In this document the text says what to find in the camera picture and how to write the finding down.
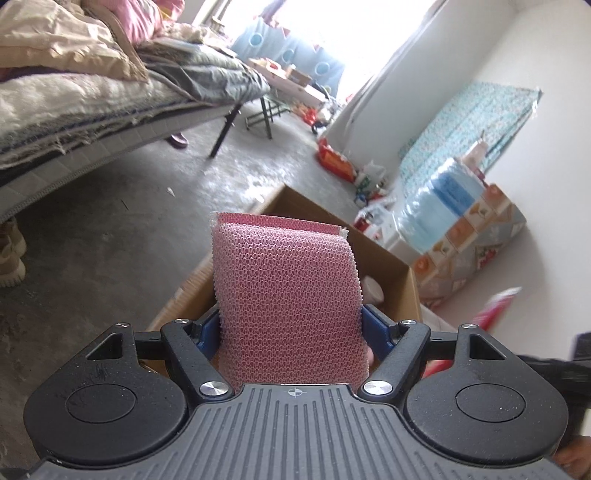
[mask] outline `black bed leg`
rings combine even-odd
[[[209,158],[214,158],[217,155],[217,151],[222,146],[222,142],[226,138],[226,135],[228,134],[228,131],[230,130],[230,127],[232,126],[232,124],[233,124],[236,116],[240,112],[240,107],[241,106],[242,106],[242,104],[240,104],[240,103],[237,104],[232,109],[232,111],[229,114],[226,115],[226,123],[223,125],[222,132],[220,133],[220,136],[217,138],[216,144],[213,146],[211,152],[209,153]]]

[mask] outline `metal screw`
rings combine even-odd
[[[370,395],[387,395],[392,391],[392,385],[384,380],[372,380],[367,382],[363,389]]]
[[[228,387],[224,382],[205,382],[201,387],[199,387],[199,391],[208,397],[219,397],[220,395],[224,395],[224,393],[228,393],[230,387]]]

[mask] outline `human hand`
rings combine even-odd
[[[591,437],[576,437],[554,454],[554,461],[579,480],[591,469]]]

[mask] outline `mesh sponge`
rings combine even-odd
[[[215,213],[219,368],[239,388],[349,383],[368,376],[361,287],[339,226]]]

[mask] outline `crosshair marking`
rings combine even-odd
[[[285,393],[289,393],[289,395],[291,395],[292,397],[299,397],[300,395],[302,395],[302,393],[306,393],[303,390],[300,390],[299,388],[290,388],[288,391],[286,391]]]

